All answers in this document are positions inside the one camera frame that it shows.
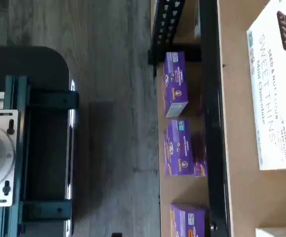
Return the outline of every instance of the teal metal frame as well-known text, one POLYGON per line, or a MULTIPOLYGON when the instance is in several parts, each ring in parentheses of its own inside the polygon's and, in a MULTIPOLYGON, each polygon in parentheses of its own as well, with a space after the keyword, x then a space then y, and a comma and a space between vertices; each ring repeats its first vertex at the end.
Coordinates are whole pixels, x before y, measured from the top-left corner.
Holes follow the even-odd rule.
POLYGON ((26 200, 30 111, 34 108, 70 110, 78 108, 75 91, 33 90, 26 76, 7 76, 3 109, 19 111, 14 171, 13 205, 0 207, 0 237, 18 237, 24 225, 41 221, 65 221, 72 218, 72 201, 26 200))

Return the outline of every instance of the snack box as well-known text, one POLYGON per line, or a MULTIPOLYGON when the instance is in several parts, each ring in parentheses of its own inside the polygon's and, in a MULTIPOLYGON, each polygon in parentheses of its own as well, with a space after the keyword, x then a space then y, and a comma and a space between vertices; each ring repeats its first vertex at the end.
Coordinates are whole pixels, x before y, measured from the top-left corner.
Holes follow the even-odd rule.
POLYGON ((170 206, 171 237, 204 237, 205 211, 186 204, 170 206))
POLYGON ((205 130, 191 136, 192 154, 195 162, 195 176, 207 176, 205 130))
POLYGON ((188 120, 170 121, 163 134, 165 175, 207 175, 206 160, 202 158, 205 156, 204 141, 196 143, 198 138, 198 135, 194 137, 193 146, 188 120))
POLYGON ((286 169, 286 0, 270 0, 247 41, 259 169, 286 169))
POLYGON ((256 237, 286 237, 286 228, 258 228, 256 237))
POLYGON ((188 104, 184 52, 166 53, 162 84, 165 117, 177 117, 188 104))

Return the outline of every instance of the white box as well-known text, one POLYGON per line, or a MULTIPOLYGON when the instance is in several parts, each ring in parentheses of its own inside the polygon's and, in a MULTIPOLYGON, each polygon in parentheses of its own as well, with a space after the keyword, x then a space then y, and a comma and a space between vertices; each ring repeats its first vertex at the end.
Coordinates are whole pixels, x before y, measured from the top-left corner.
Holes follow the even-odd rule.
POLYGON ((247 40, 259 168, 286 169, 286 0, 270 0, 247 40))
POLYGON ((256 229, 256 237, 286 237, 286 228, 256 229))

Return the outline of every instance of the black bracket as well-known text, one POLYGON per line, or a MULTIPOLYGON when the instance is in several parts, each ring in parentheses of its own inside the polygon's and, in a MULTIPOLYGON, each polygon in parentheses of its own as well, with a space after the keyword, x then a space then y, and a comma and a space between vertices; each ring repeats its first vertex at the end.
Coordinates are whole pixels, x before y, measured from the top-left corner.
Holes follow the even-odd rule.
POLYGON ((173 44, 185 0, 158 0, 154 17, 152 45, 148 51, 148 64, 163 62, 165 53, 184 51, 187 62, 201 61, 199 44, 173 44))

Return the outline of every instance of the metal bracket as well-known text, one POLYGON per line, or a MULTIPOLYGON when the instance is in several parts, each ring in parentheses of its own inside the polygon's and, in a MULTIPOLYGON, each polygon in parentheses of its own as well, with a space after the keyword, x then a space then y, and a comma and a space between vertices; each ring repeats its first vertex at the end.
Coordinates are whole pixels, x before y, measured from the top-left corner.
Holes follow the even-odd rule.
POLYGON ((76 91, 32 90, 30 107, 72 110, 77 109, 79 96, 76 91))
POLYGON ((19 223, 42 221, 66 221, 72 216, 71 200, 62 201, 22 201, 19 223))
POLYGON ((169 51, 184 51, 189 62, 201 61, 200 45, 173 44, 185 0, 158 0, 154 18, 152 46, 148 52, 148 64, 156 66, 163 62, 169 51))

